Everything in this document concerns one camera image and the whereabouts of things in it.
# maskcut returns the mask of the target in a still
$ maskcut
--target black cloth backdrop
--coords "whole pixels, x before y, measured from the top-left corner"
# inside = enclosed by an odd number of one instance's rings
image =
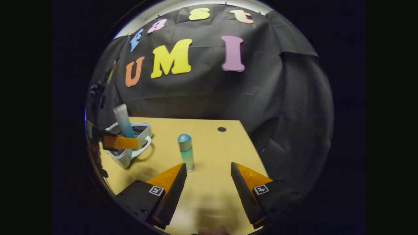
[[[210,17],[189,20],[190,11],[209,8]],[[236,20],[231,10],[251,14],[253,24]],[[161,19],[165,26],[150,34]],[[302,199],[318,178],[330,148],[333,104],[328,79],[303,34],[279,13],[266,15],[217,4],[181,8],[155,19],[144,29],[130,52],[132,37],[114,39],[95,69],[92,84],[102,79],[116,58],[119,65],[105,91],[106,103],[98,125],[115,123],[112,108],[125,103],[130,116],[240,120],[272,179],[282,179]],[[222,35],[241,37],[243,72],[222,69],[225,43]],[[165,45],[170,52],[181,39],[190,38],[191,71],[152,79],[153,49]],[[144,56],[136,85],[125,84],[126,65]],[[134,76],[136,65],[132,69]],[[91,100],[87,119],[92,120]]]

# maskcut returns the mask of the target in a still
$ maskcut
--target blue bottle cap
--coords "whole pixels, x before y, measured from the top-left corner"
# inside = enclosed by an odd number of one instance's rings
[[[181,134],[178,136],[178,145],[180,146],[180,151],[185,152],[191,149],[191,137],[187,134]]]

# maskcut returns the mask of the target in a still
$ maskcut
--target foam letter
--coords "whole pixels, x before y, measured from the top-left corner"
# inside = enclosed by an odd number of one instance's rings
[[[148,33],[152,33],[154,31],[162,29],[166,21],[167,21],[166,19],[163,19],[163,20],[155,22],[155,24],[153,24],[153,26],[150,29],[148,29]]]
[[[247,24],[254,23],[253,20],[247,19],[247,16],[251,16],[251,14],[244,12],[243,10],[232,10],[231,13],[235,14],[235,18],[237,19],[237,21]]]
[[[132,38],[132,40],[131,40],[131,52],[136,47],[136,45],[138,45],[139,39],[141,38],[142,31],[144,31],[143,28],[141,30],[139,30],[139,32],[135,35],[135,37]]]
[[[189,45],[191,39],[182,39],[178,41],[171,53],[168,53],[166,46],[159,46],[153,50],[154,57],[154,69],[151,73],[151,78],[160,77],[162,72],[160,70],[160,64],[163,68],[164,74],[167,75],[170,71],[171,65],[174,62],[173,74],[181,74],[190,72],[191,66],[188,61]]]
[[[203,20],[209,18],[209,8],[196,8],[190,12],[190,20]]]
[[[240,44],[244,41],[240,37],[224,35],[221,39],[225,41],[225,63],[222,69],[225,71],[244,71],[245,66],[241,63]]]
[[[133,85],[135,85],[138,80],[139,80],[139,76],[141,75],[141,65],[142,65],[142,61],[144,60],[145,57],[139,57],[136,60],[136,72],[135,72],[135,77],[132,79],[132,66],[134,64],[134,62],[130,62],[127,66],[126,66],[126,76],[125,76],[125,84],[128,87],[131,87]]]

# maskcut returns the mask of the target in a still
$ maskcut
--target bottle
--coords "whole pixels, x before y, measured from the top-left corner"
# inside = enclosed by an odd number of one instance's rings
[[[194,170],[193,162],[193,148],[191,146],[191,137],[187,134],[181,134],[178,139],[178,145],[180,146],[180,153],[183,162],[186,164],[187,172]]]

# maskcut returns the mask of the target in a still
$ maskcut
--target tabletop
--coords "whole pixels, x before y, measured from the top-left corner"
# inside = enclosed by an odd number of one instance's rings
[[[109,174],[106,182],[116,195],[136,179],[147,181],[182,163],[177,138],[186,133],[192,137],[195,170],[187,174],[176,211],[164,231],[184,235],[217,225],[224,225],[231,235],[255,231],[231,178],[231,162],[268,175],[240,121],[129,119],[131,123],[149,123],[154,135],[150,147],[126,169],[100,149],[103,168]]]

